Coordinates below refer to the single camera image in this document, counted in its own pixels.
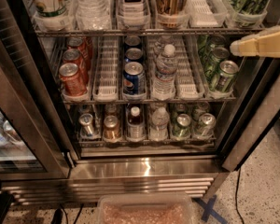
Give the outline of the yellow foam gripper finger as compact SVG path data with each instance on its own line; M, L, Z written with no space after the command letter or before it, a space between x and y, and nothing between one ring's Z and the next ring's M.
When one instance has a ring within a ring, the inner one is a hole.
M230 51L232 55L240 57L280 58L280 25L233 41Z

